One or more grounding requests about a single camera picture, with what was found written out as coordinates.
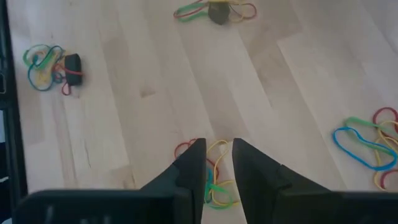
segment green rubber band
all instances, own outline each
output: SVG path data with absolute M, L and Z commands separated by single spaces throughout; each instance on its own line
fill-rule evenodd
M 201 7 L 205 7 L 205 6 L 206 6 L 206 3 L 202 3 L 202 2 L 189 4 L 189 5 L 182 6 L 182 7 L 178 8 L 177 11 L 176 11 L 176 14 L 180 14 L 182 12 L 193 11 L 195 9 L 198 9 L 198 8 L 201 8 Z M 202 16 L 207 16 L 207 15 L 208 15 L 207 12 L 200 11 L 200 12 L 195 13 L 192 16 L 181 17 L 181 18 L 177 18 L 177 19 L 180 22 L 189 22 L 189 21 L 192 21 L 192 20 L 194 20 L 196 18 L 199 18 L 199 17 L 202 17 Z
M 24 56 L 22 56 L 22 59 L 24 61 L 24 63 L 26 64 L 26 66 L 31 66 L 32 62 L 29 61 L 29 59 L 27 58 L 29 52 L 31 52 L 33 49 L 38 48 L 38 47 L 45 47 L 47 49 L 50 48 L 50 46 L 45 45 L 45 44 L 37 44 L 32 46 L 31 48 L 29 48 L 28 50 L 25 51 Z M 51 61 L 52 57 L 54 56 L 54 52 L 50 52 L 49 54 L 47 54 L 45 56 L 45 58 L 43 58 L 43 60 L 40 62 L 39 66 L 35 67 L 36 70 L 43 70 L 45 67 L 47 67 L 47 64 Z
M 225 206 L 212 205 L 210 203 L 206 203 L 207 206 L 209 206 L 211 208 L 214 208 L 216 210 L 223 210 L 223 209 L 230 208 L 232 206 L 232 204 L 234 203 L 231 194 L 227 190 L 225 190 L 224 188 L 219 187 L 219 186 L 217 186 L 215 184 L 210 184 L 210 185 L 207 184 L 206 187 L 208 187 L 208 189 L 205 189 L 205 198 L 208 197 L 208 192 L 209 192 L 210 189 L 214 190 L 215 192 L 220 192 L 220 193 L 227 194 L 228 198 L 229 198 L 229 202 Z
M 388 134 L 390 134 L 390 135 L 394 135 L 396 138 L 398 138 L 398 134 L 397 134 L 395 131 L 393 131 L 393 130 L 391 130 L 391 129 L 389 129 L 389 128 L 383 127 L 383 126 L 381 126 L 381 125 L 374 124 L 374 123 L 372 123 L 372 122 L 365 121 L 365 120 L 363 120 L 363 119 L 354 117 L 354 116 L 347 118 L 347 119 L 345 120 L 345 122 L 344 122 L 344 125 L 347 126 L 347 127 L 350 127 L 350 125 L 349 125 L 350 123 L 356 123 L 356 124 L 360 124 L 360 125 L 363 125 L 363 126 L 374 127 L 374 128 L 380 128 L 380 129 L 383 130 L 385 133 L 388 133 Z M 379 146 L 377 146 L 377 145 L 368 144 L 368 143 L 359 141 L 358 138 L 356 138 L 356 136 L 355 136 L 351 131 L 348 131 L 347 134 L 348 134 L 348 136 L 351 137 L 354 141 L 357 141 L 357 142 L 361 143 L 362 145 L 365 145 L 366 147 L 369 147 L 369 148 L 371 148 L 371 149 L 375 149 L 375 150 L 378 150 L 378 151 L 382 151 L 382 152 L 384 152 L 384 153 L 386 153 L 386 154 L 392 156 L 392 153 L 391 153 L 390 151 L 384 149 L 383 147 L 379 147 Z

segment red rubber band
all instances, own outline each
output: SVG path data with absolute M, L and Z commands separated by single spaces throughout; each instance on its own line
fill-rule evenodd
M 201 1 L 203 1 L 203 0 L 197 0 L 197 1 L 193 2 L 192 4 L 195 4 L 195 3 L 198 3 L 198 2 L 201 2 Z M 181 15 L 179 15 L 178 12 L 177 12 L 178 10 L 176 10 L 176 11 L 173 13 L 173 16 L 174 16 L 174 18 L 176 18 L 176 19 L 182 18 L 182 17 L 186 17 L 186 16 L 191 16 L 191 15 L 197 13 L 197 12 L 200 12 L 200 11 L 201 11 L 202 9 L 204 9 L 205 7 L 206 7 L 206 6 L 203 6 L 203 7 L 200 7 L 200 8 L 198 8 L 198 9 L 192 11 L 192 12 L 188 12 L 188 13 L 181 14 Z
M 67 73 L 71 73 L 74 75 L 83 75 L 83 72 L 76 72 L 76 71 L 71 71 L 69 69 L 64 68 L 60 63 L 56 63 L 53 67 L 52 67 L 53 71 L 58 71 L 58 70 L 64 70 Z
M 251 6 L 254 9 L 254 13 L 251 16 L 244 16 L 243 19 L 253 19 L 257 16 L 257 8 L 254 4 L 252 3 L 244 3 L 242 4 L 242 6 Z M 229 5 L 229 7 L 232 9 L 232 11 L 234 11 L 238 16 L 242 16 L 242 14 L 238 13 L 233 7 L 232 5 Z
M 65 92 L 65 86 L 68 87 L 68 92 Z M 69 96 L 71 94 L 70 91 L 70 85 L 68 85 L 67 82 L 65 82 L 65 84 L 63 84 L 62 88 L 61 88 L 61 92 L 62 94 L 64 94 L 65 96 Z
M 398 112 L 397 112 L 394 108 L 391 108 L 391 107 L 384 107 L 384 108 L 378 109 L 378 110 L 375 112 L 375 114 L 373 115 L 372 122 L 373 122 L 374 124 L 377 124 L 377 117 L 378 117 L 379 114 L 380 114 L 382 111 L 384 111 L 384 110 L 389 110 L 389 111 L 391 111 L 391 112 L 394 114 L 394 117 L 395 117 L 394 121 L 395 121 L 395 122 L 398 122 Z M 394 125 L 394 129 L 395 129 L 396 133 L 398 133 L 398 126 L 397 126 L 396 124 Z M 386 136 L 386 137 L 392 138 L 391 136 L 389 136 L 388 134 L 384 133 L 383 131 L 381 131 L 381 133 L 382 133 L 384 136 Z
M 393 169 L 393 170 L 386 171 L 386 172 L 384 172 L 384 173 L 381 175 L 381 178 L 380 178 L 380 187 L 382 187 L 384 190 L 386 189 L 386 186 L 384 185 L 384 181 L 385 181 L 386 177 L 387 177 L 389 174 L 393 173 L 393 172 L 398 172 L 398 169 Z
M 177 158 L 177 151 L 181 146 L 187 146 L 190 147 L 192 143 L 194 143 L 197 139 L 191 139 L 189 142 L 181 142 L 175 149 L 174 149 L 174 158 Z M 210 163 L 213 167 L 216 165 L 213 161 L 210 159 L 206 158 L 207 162 Z M 216 179 L 218 179 L 218 176 L 220 175 L 220 171 L 218 170 L 218 167 L 216 168 Z

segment rubber band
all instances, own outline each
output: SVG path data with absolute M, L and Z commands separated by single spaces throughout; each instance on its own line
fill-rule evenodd
M 373 121 L 374 124 L 377 124 L 377 117 L 378 117 L 379 114 L 380 114 L 382 111 L 384 111 L 384 110 L 389 110 L 389 111 L 391 111 L 391 112 L 394 114 L 394 121 L 395 121 L 395 122 L 398 122 L 398 112 L 397 112 L 394 108 L 391 108 L 391 107 L 384 107 L 384 108 L 378 109 L 378 110 L 375 112 L 375 114 L 373 115 L 372 121 Z M 394 129 L 395 129 L 396 133 L 398 133 L 398 126 L 397 126 L 397 125 L 394 125 Z M 385 136 L 391 138 L 391 136 L 389 136 L 388 134 L 384 133 L 383 131 L 381 131 L 381 133 L 382 133 L 383 135 L 385 135 Z
M 59 45 L 50 47 L 45 44 L 37 44 L 25 51 L 22 59 L 29 68 L 27 79 L 33 89 L 37 91 L 49 91 L 54 84 L 63 83 L 65 77 L 60 73 L 61 71 L 73 75 L 83 75 L 82 72 L 71 71 L 63 66 L 64 55 L 65 50 Z M 32 80 L 33 70 L 35 71 L 35 82 Z M 62 86 L 61 92 L 65 96 L 71 94 L 71 88 L 67 82 Z
M 384 184 L 384 181 L 386 180 L 386 177 L 387 177 L 389 174 L 393 173 L 393 172 L 398 172 L 398 169 L 393 169 L 393 170 L 386 171 L 385 173 L 383 173 L 383 174 L 381 175 L 381 178 L 380 178 L 380 186 L 381 186 L 383 189 L 386 189 L 386 186 L 385 186 L 385 184 Z
M 176 159 L 176 158 L 178 157 L 177 151 L 178 151 L 178 149 L 180 149 L 180 147 L 182 147 L 182 146 L 190 147 L 191 144 L 192 144 L 193 142 L 195 142 L 196 140 L 197 140 L 197 139 L 194 138 L 194 139 L 189 140 L 189 142 L 181 142 L 181 143 L 174 149 L 174 158 Z M 209 158 L 206 158 L 206 160 L 207 160 L 207 162 L 208 162 L 209 164 L 211 164 L 212 167 L 215 166 L 215 163 L 214 163 L 213 161 L 211 161 Z M 216 168 L 216 172 L 215 172 L 215 173 L 216 173 L 216 178 L 218 179 L 218 176 L 220 175 L 220 172 L 219 172 L 219 170 L 218 170 L 218 167 Z
M 242 4 L 242 7 L 243 6 L 251 6 L 254 9 L 253 15 L 245 16 L 244 14 L 240 14 L 234 9 L 234 7 L 232 7 L 232 4 L 229 5 L 229 7 L 232 9 L 232 11 L 234 11 L 239 16 L 243 16 L 243 19 L 249 20 L 249 19 L 253 19 L 253 18 L 255 18 L 257 16 L 257 7 L 254 4 L 252 4 L 252 3 L 244 3 L 244 4 Z
M 383 166 L 372 166 L 371 164 L 369 164 L 369 163 L 367 163 L 366 161 L 364 161 L 362 158 L 358 157 L 357 155 L 355 155 L 355 154 L 353 154 L 352 152 L 350 152 L 349 150 L 347 150 L 344 146 L 342 146 L 342 145 L 339 143 L 339 141 L 337 140 L 337 137 L 336 137 L 336 134 L 337 134 L 337 132 L 339 132 L 339 131 L 344 131 L 344 132 L 346 132 L 346 131 L 353 131 L 353 132 L 355 133 L 356 137 L 357 137 L 361 142 L 364 142 L 364 143 L 367 143 L 367 144 L 370 144 L 370 145 L 374 145 L 374 146 L 379 146 L 379 147 L 385 149 L 386 151 L 389 151 L 389 152 L 392 154 L 393 160 L 392 160 L 391 162 L 389 162 L 388 164 L 383 165 Z M 357 160 L 358 162 L 362 163 L 362 164 L 363 164 L 364 166 L 366 166 L 367 168 L 370 168 L 370 169 L 375 170 L 375 171 L 385 171 L 385 170 L 390 170 L 390 169 L 392 169 L 392 168 L 397 164 L 397 153 L 396 153 L 396 152 L 394 152 L 392 149 L 390 149 L 390 148 L 388 148 L 388 147 L 386 147 L 386 146 L 383 146 L 382 144 L 378 144 L 378 143 L 371 142 L 371 141 L 368 141 L 368 140 L 364 139 L 364 138 L 360 135 L 360 133 L 359 133 L 357 130 L 355 130 L 354 128 L 351 128 L 351 127 L 341 127 L 341 128 L 338 128 L 338 129 L 336 129 L 336 130 L 333 132 L 332 138 L 333 138 L 333 142 L 334 142 L 341 150 L 343 150 L 345 153 L 347 153 L 347 154 L 348 154 L 349 156 L 351 156 L 353 159 L 355 159 L 355 160 Z
M 363 126 L 368 126 L 368 127 L 373 127 L 373 128 L 380 128 L 380 129 L 383 130 L 384 132 L 387 132 L 387 133 L 389 133 L 389 134 L 391 134 L 391 135 L 398 136 L 397 133 L 395 133 L 393 130 L 391 130 L 391 129 L 389 129 L 389 128 L 386 128 L 386 127 L 381 126 L 381 125 L 378 125 L 378 124 L 374 124 L 374 123 L 369 122 L 369 121 L 365 121 L 365 120 L 363 120 L 363 119 L 360 119 L 360 118 L 357 118 L 357 117 L 354 117 L 354 116 L 349 117 L 349 118 L 346 119 L 346 121 L 345 121 L 345 126 L 349 126 L 350 123 L 357 123 L 357 124 L 360 124 L 360 125 L 363 125 Z M 379 146 L 374 145 L 374 144 L 368 144 L 368 143 L 366 143 L 366 142 L 359 141 L 359 140 L 355 137 L 355 135 L 354 135 L 353 133 L 348 133 L 348 136 L 351 137 L 354 141 L 357 141 L 357 142 L 359 142 L 360 144 L 363 144 L 363 145 L 366 146 L 366 147 L 369 147 L 369 148 L 371 148 L 371 149 L 375 149 L 375 150 L 378 150 L 378 151 L 382 151 L 382 152 L 384 152 L 384 153 L 386 153 L 386 154 L 392 156 L 391 152 L 388 151 L 388 150 L 386 150 L 386 149 L 383 148 L 383 147 L 379 147 Z
M 219 145 L 219 144 L 228 145 L 228 142 L 225 141 L 225 140 L 216 141 L 216 142 L 214 142 L 214 143 L 207 149 L 206 153 L 209 154 L 209 152 L 210 152 L 215 146 L 217 146 L 217 145 Z M 220 157 L 216 160 L 216 164 L 215 164 L 215 166 L 214 166 L 214 172 L 215 172 L 215 170 L 218 168 L 218 163 L 219 163 L 220 160 L 226 155 L 227 152 L 228 152 L 228 147 L 227 147 L 227 149 L 220 155 Z M 233 180 L 226 180 L 226 181 L 224 181 L 224 182 L 218 184 L 218 183 L 217 183 L 217 179 L 216 179 L 216 178 L 213 178 L 213 185 L 215 185 L 215 186 L 220 186 L 220 184 L 222 184 L 222 185 L 230 184 L 230 183 L 233 183 L 233 182 L 234 182 Z M 232 202 L 232 203 L 231 203 L 231 202 L 228 202 L 228 203 L 219 202 L 219 201 L 215 198 L 215 195 L 214 195 L 214 194 L 215 194 L 215 191 L 214 191 L 214 189 L 210 189 L 210 194 L 211 194 L 211 197 L 212 197 L 213 202 L 214 202 L 216 205 L 218 205 L 218 206 L 228 208 L 228 207 L 230 207 L 230 206 L 232 206 L 232 205 L 237 205 L 237 204 L 239 204 L 239 201 Z
M 382 122 L 380 125 L 384 125 L 387 123 L 392 123 L 394 126 L 398 125 L 398 123 L 396 121 L 384 121 Z M 392 141 L 396 146 L 398 146 L 398 141 L 395 140 L 394 138 L 391 137 L 387 137 L 385 134 L 383 134 L 383 132 L 378 128 L 377 129 L 377 133 L 379 134 L 379 138 L 375 141 L 376 143 L 379 143 L 381 140 L 383 140 L 385 142 L 385 144 L 387 146 L 389 146 L 392 150 L 394 150 L 396 153 L 398 153 L 397 149 L 389 142 Z M 376 158 L 377 161 L 377 165 L 381 165 L 381 158 L 379 155 L 379 152 L 377 150 L 374 151 L 374 156 Z M 376 185 L 376 187 L 382 191 L 387 191 L 387 189 L 384 187 L 384 179 L 380 179 L 380 184 L 379 184 L 379 175 L 381 172 L 375 172 L 373 175 L 373 182 Z
M 189 22 L 198 17 L 207 16 L 207 12 L 202 11 L 207 6 L 207 3 L 200 1 L 192 4 L 182 6 L 174 12 L 174 18 L 177 18 L 180 22 Z M 186 14 L 180 14 L 181 12 L 190 11 Z
M 234 19 L 229 15 L 229 21 L 237 23 L 241 22 L 244 19 L 253 19 L 257 16 L 257 8 L 252 3 L 243 3 L 243 0 L 208 0 L 207 2 L 203 2 L 203 0 L 195 1 L 191 4 L 186 6 L 179 7 L 176 11 L 174 11 L 173 16 L 174 18 L 178 19 L 180 22 L 189 22 L 198 17 L 208 16 L 208 13 L 203 11 L 210 2 L 227 2 L 229 7 L 239 16 L 238 19 Z M 241 8 L 241 12 L 235 10 L 232 5 L 237 5 Z M 245 6 L 251 6 L 254 9 L 254 14 L 251 16 L 246 15 Z
M 177 158 L 177 151 L 180 147 L 182 146 L 191 146 L 191 144 L 193 142 L 196 141 L 195 139 L 191 139 L 188 142 L 181 142 L 175 149 L 174 149 L 174 157 Z M 210 153 L 210 151 L 218 144 L 228 144 L 227 141 L 225 140 L 219 140 L 217 142 L 214 142 L 207 150 L 206 150 L 206 155 L 208 156 L 208 154 Z M 218 170 L 218 163 L 220 162 L 220 160 L 225 156 L 225 154 L 228 152 L 228 148 L 227 150 L 225 150 L 219 158 L 217 158 L 217 161 L 215 163 L 213 163 L 211 160 L 209 160 L 209 158 L 206 158 L 207 161 L 213 166 L 213 170 L 210 168 L 207 168 L 207 179 L 206 179 L 206 184 L 205 184 L 205 196 L 204 196 L 204 201 L 205 201 L 205 205 L 214 208 L 216 210 L 223 210 L 223 209 L 227 209 L 233 205 L 238 204 L 239 202 L 234 202 L 233 198 L 231 196 L 231 194 L 224 188 L 222 188 L 222 186 L 226 185 L 226 184 L 232 184 L 234 183 L 233 180 L 226 180 L 226 181 L 222 181 L 220 183 L 217 183 L 218 180 L 218 176 L 220 174 L 219 170 Z M 219 202 L 217 199 L 215 199 L 215 193 L 222 193 L 222 194 L 226 194 L 229 198 L 228 202 L 224 203 L 224 202 Z

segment pile of rubber bands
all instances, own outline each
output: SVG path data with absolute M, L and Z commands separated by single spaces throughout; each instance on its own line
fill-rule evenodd
M 191 139 L 188 142 L 182 142 L 180 143 L 175 149 L 174 149 L 174 157 L 177 158 L 180 153 L 177 153 L 177 151 L 182 147 L 182 146 L 187 146 L 190 147 L 196 139 Z M 209 157 L 209 153 L 211 150 L 213 150 L 216 146 L 220 145 L 226 145 L 228 146 L 228 142 L 225 140 L 219 140 L 214 142 L 206 151 L 207 157 Z M 228 147 L 226 150 L 224 150 L 219 158 L 217 158 L 216 162 L 213 162 L 211 159 L 207 158 L 207 163 L 210 165 L 207 167 L 207 181 L 205 185 L 205 205 L 214 208 L 216 210 L 222 210 L 222 209 L 227 209 L 230 208 L 233 205 L 237 205 L 239 201 L 234 201 L 232 195 L 224 189 L 222 186 L 225 186 L 227 184 L 233 184 L 234 180 L 225 180 L 222 182 L 219 182 L 218 179 L 220 177 L 220 170 L 218 168 L 218 164 L 220 163 L 220 160 L 227 154 L 228 152 Z M 228 196 L 229 200 L 228 202 L 220 202 L 219 200 L 216 199 L 215 193 L 222 193 Z
M 178 8 L 174 12 L 174 18 L 180 22 L 189 22 L 196 18 L 208 16 L 213 22 L 223 25 L 230 22 L 242 22 L 257 16 L 257 8 L 254 4 L 243 2 L 244 0 L 197 0 L 186 6 Z
M 28 66 L 27 79 L 33 89 L 49 91 L 56 84 L 65 81 L 62 71 L 74 75 L 83 75 L 81 72 L 71 71 L 65 68 L 65 50 L 58 46 L 37 44 L 26 50 L 23 61 Z M 62 86 L 62 94 L 70 95 L 70 85 L 65 82 Z
M 394 120 L 379 122 L 377 120 L 377 117 L 381 112 L 386 110 L 391 111 L 394 114 Z M 374 142 L 364 139 L 357 130 L 355 130 L 350 126 L 350 124 L 358 124 L 374 128 L 378 135 L 377 139 Z M 387 124 L 392 124 L 394 126 L 394 130 L 392 130 L 391 128 L 387 128 L 386 127 Z M 345 148 L 337 139 L 336 135 L 338 132 L 345 132 L 351 139 L 362 144 L 363 146 L 372 149 L 374 151 L 377 165 L 376 166 L 371 165 L 370 163 L 366 162 L 364 159 L 358 157 L 356 154 Z M 349 117 L 345 120 L 343 127 L 340 127 L 333 132 L 332 138 L 334 143 L 341 150 L 343 150 L 353 159 L 362 163 L 364 166 L 374 170 L 375 171 L 373 176 L 374 184 L 380 190 L 388 191 L 384 183 L 386 177 L 393 172 L 398 172 L 398 169 L 394 168 L 397 164 L 397 154 L 398 154 L 398 112 L 394 108 L 385 107 L 377 110 L 373 115 L 372 122 L 365 121 L 357 117 Z M 392 158 L 391 161 L 382 164 L 380 152 L 391 157 Z

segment black object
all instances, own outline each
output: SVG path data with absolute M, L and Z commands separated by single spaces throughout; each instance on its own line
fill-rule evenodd
M 10 191 L 8 197 L 0 197 L 0 200 L 8 202 L 14 209 L 27 195 L 27 184 L 6 0 L 0 0 L 0 80 L 0 110 L 4 120 Z
M 0 142 L 0 179 L 8 177 L 6 143 Z M 9 180 L 0 182 L 0 223 L 11 218 Z
M 229 13 L 230 9 L 228 2 L 209 3 L 208 15 L 213 22 L 219 25 L 225 24 L 228 21 Z
M 65 56 L 65 68 L 73 72 L 81 72 L 81 60 L 78 54 Z M 69 86 L 79 86 L 83 82 L 83 75 L 65 72 Z
M 13 223 L 200 224 L 206 141 L 198 139 L 140 190 L 53 190 L 28 196 Z
M 398 194 L 333 192 L 242 139 L 234 140 L 233 164 L 248 224 L 398 223 Z

